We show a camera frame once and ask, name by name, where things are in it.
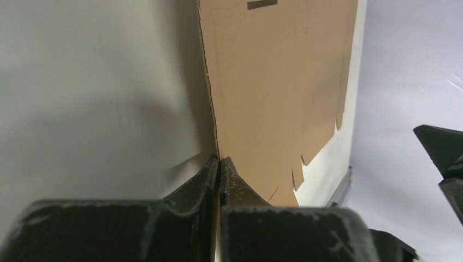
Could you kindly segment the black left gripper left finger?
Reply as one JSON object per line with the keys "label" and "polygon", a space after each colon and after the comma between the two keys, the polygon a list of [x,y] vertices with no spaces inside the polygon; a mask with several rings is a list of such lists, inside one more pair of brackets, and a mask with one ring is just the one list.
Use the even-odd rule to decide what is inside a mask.
{"label": "black left gripper left finger", "polygon": [[210,261],[219,160],[155,200],[41,200],[19,216],[1,261]]}

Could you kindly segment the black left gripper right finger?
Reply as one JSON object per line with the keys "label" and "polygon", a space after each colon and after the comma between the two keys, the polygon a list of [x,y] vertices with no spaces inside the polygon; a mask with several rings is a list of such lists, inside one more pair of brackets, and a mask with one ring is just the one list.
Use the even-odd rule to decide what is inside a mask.
{"label": "black left gripper right finger", "polygon": [[360,216],[338,207],[274,207],[220,162],[222,261],[379,261]]}

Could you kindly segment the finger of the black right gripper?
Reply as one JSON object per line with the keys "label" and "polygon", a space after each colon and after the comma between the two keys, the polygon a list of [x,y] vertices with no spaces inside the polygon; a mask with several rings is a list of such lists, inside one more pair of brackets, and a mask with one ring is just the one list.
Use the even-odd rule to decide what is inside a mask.
{"label": "finger of the black right gripper", "polygon": [[444,179],[439,187],[462,224],[462,179]]}
{"label": "finger of the black right gripper", "polygon": [[462,179],[462,131],[421,125],[413,132],[444,179]]}

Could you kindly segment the brown cardboard box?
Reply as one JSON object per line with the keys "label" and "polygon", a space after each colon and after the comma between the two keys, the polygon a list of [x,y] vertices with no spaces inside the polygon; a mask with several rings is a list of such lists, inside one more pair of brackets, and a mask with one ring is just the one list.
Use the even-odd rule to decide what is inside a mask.
{"label": "brown cardboard box", "polygon": [[274,206],[325,206],[349,167],[366,1],[199,1],[221,158]]}

